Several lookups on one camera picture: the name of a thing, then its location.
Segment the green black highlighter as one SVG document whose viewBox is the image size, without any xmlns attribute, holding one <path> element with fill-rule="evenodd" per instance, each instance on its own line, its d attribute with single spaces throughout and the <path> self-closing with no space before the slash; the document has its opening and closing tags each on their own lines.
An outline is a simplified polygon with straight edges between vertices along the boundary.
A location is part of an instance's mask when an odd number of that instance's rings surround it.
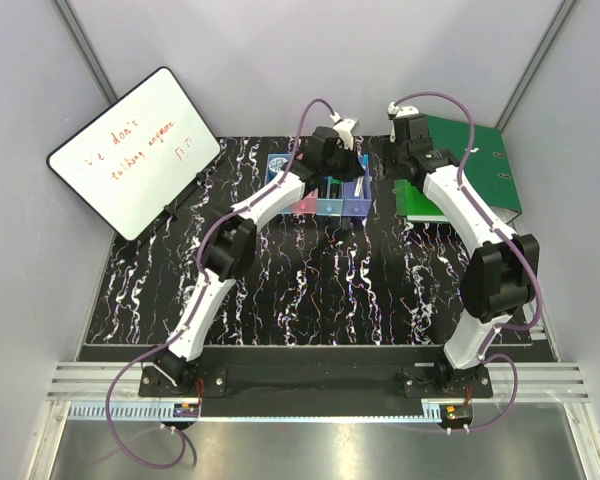
<svg viewBox="0 0 600 480">
<path fill-rule="evenodd" d="M 329 198 L 339 199 L 340 198 L 341 182 L 335 178 L 332 178 L 329 186 Z"/>
</svg>

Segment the purple storage bin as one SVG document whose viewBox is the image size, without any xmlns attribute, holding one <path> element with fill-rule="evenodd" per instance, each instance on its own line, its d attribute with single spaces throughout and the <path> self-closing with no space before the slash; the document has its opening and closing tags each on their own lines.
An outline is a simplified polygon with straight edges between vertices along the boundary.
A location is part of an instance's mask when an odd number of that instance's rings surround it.
<svg viewBox="0 0 600 480">
<path fill-rule="evenodd" d="M 342 215 L 349 217 L 366 218 L 371 207 L 371 171 L 369 167 L 369 157 L 363 155 L 359 158 L 360 164 L 365 169 L 364 178 L 364 198 L 357 199 L 354 196 L 356 181 L 345 182 L 343 184 L 344 206 Z"/>
</svg>

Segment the light blue storage bin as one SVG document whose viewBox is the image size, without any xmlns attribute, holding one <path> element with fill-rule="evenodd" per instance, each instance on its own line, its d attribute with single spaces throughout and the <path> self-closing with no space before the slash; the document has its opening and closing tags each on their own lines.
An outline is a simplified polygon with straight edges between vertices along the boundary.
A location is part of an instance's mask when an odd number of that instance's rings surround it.
<svg viewBox="0 0 600 480">
<path fill-rule="evenodd" d="M 317 212 L 319 216 L 341 216 L 344 206 L 343 184 L 341 182 L 340 198 L 329 198 L 329 186 L 333 177 L 325 177 L 322 184 L 318 188 Z"/>
</svg>

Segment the light blue end bin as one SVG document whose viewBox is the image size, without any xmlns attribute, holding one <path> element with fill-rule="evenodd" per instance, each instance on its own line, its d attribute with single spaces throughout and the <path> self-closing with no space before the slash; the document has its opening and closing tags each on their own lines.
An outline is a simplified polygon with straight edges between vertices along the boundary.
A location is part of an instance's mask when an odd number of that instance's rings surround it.
<svg viewBox="0 0 600 480">
<path fill-rule="evenodd" d="M 265 186 L 275 184 L 285 172 L 287 164 L 291 160 L 290 153 L 271 153 L 267 157 Z"/>
</svg>

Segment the green lever arch binder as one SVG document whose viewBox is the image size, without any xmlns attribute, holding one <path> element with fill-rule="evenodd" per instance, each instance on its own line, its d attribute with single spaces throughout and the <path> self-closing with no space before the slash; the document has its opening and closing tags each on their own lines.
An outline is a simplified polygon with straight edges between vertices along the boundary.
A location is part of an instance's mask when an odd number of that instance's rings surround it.
<svg viewBox="0 0 600 480">
<path fill-rule="evenodd" d="M 460 159 L 467 146 L 467 124 L 435 116 L 428 117 L 434 146 L 446 148 Z M 501 132 L 477 126 L 471 155 L 465 167 L 473 188 L 505 223 L 521 214 L 521 204 Z M 394 182 L 397 214 L 411 223 L 446 223 L 442 211 L 405 180 Z"/>
</svg>

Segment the white marker blue cap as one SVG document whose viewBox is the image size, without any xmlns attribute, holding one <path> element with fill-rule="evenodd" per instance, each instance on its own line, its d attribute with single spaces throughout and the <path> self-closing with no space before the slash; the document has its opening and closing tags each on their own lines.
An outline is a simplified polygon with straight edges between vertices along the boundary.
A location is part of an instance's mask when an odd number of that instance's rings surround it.
<svg viewBox="0 0 600 480">
<path fill-rule="evenodd" d="M 357 199 L 364 198 L 364 178 L 363 177 L 359 177 L 356 181 L 356 185 L 355 185 L 355 189 L 354 189 L 354 196 Z"/>
</svg>

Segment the pink storage bin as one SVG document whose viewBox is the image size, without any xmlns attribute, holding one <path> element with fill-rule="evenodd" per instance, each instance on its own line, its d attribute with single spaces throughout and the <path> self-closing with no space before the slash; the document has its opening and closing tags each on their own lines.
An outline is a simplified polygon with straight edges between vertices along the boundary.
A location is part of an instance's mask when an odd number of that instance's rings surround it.
<svg viewBox="0 0 600 480">
<path fill-rule="evenodd" d="M 314 190 L 291 206 L 292 214 L 312 215 L 317 212 L 318 191 Z"/>
</svg>

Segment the blue round tape dispenser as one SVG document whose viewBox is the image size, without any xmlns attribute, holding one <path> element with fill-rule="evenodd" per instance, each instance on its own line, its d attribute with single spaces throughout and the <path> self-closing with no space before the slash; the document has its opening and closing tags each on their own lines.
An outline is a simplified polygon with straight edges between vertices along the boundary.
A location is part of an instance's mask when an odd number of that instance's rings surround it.
<svg viewBox="0 0 600 480">
<path fill-rule="evenodd" d="M 271 154 L 267 160 L 267 173 L 271 177 L 275 177 L 286 168 L 289 161 L 288 154 Z"/>
</svg>

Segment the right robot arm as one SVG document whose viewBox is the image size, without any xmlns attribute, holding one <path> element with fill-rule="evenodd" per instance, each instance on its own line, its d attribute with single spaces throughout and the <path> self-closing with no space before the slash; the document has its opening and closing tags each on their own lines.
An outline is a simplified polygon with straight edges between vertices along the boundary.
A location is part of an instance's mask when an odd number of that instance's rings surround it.
<svg viewBox="0 0 600 480">
<path fill-rule="evenodd" d="M 462 240 L 469 263 L 460 282 L 463 311 L 451 338 L 424 381 L 445 396 L 459 396 L 479 377 L 494 337 L 509 327 L 537 291 L 539 243 L 518 235 L 478 195 L 460 163 L 433 146 L 428 121 L 416 108 L 393 107 L 392 131 L 383 140 L 383 170 L 432 201 Z"/>
</svg>

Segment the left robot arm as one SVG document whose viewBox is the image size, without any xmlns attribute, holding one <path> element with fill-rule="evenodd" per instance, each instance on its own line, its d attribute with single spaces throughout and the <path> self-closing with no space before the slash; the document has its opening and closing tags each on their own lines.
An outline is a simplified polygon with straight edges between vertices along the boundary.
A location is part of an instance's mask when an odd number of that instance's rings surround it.
<svg viewBox="0 0 600 480">
<path fill-rule="evenodd" d="M 198 277 L 175 331 L 153 365 L 161 384 L 176 396 L 195 386 L 197 361 L 207 332 L 229 290 L 255 260 L 261 229 L 282 210 L 303 200 L 327 177 L 341 182 L 364 175 L 353 130 L 355 119 L 336 120 L 320 126 L 294 147 L 279 173 L 247 199 L 215 212 L 196 258 Z"/>
</svg>

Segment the black marble pattern mat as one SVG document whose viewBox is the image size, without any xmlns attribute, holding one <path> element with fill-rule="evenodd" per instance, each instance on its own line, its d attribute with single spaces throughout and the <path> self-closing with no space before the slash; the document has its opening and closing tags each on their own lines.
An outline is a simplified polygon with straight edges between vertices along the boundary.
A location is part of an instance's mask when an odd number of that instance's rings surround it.
<svg viewBox="0 0 600 480">
<path fill-rule="evenodd" d="M 225 137 L 214 170 L 174 219 L 144 241 L 116 239 L 86 330 L 87 347 L 147 347 L 177 326 L 197 280 L 196 254 L 212 210 L 265 181 L 267 157 L 287 137 Z M 399 216 L 389 183 L 373 180 L 369 215 L 345 222 L 280 215 L 265 226 L 255 261 L 225 297 L 212 345 L 430 345 L 461 315 L 468 253 L 445 224 Z"/>
</svg>

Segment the white dry-erase board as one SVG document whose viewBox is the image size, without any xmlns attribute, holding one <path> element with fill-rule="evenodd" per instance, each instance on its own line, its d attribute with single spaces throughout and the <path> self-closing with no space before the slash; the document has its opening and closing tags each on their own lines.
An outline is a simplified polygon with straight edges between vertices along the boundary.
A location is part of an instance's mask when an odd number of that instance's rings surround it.
<svg viewBox="0 0 600 480">
<path fill-rule="evenodd" d="M 160 67 L 46 163 L 119 236 L 133 241 L 220 150 L 173 72 Z"/>
</svg>

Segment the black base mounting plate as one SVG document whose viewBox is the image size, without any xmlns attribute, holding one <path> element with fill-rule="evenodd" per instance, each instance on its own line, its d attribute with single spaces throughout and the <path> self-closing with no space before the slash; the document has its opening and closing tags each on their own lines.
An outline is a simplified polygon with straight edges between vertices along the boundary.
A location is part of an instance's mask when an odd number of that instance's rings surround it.
<svg viewBox="0 0 600 480">
<path fill-rule="evenodd" d="M 142 397 L 202 397 L 202 415 L 257 421 L 342 421 L 414 417 L 422 401 L 451 403 L 493 396 L 488 371 L 459 396 L 445 396 L 424 381 L 436 346 L 237 347 L 207 346 L 196 382 L 182 393 L 151 363 L 142 369 Z"/>
</svg>

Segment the aluminium rail frame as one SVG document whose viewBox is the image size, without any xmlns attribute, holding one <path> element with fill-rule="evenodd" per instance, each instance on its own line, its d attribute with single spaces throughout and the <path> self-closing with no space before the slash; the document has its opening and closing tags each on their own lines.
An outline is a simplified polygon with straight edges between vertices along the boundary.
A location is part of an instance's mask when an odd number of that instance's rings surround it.
<svg viewBox="0 0 600 480">
<path fill-rule="evenodd" d="M 141 397 L 145 354 L 193 290 L 195 222 L 115 242 L 92 319 L 48 394 L 45 479 L 600 479 L 600 417 L 548 325 L 506 331 L 472 429 L 415 398 L 456 328 L 467 252 L 447 225 L 278 216 L 223 301 L 186 395 Z"/>
</svg>

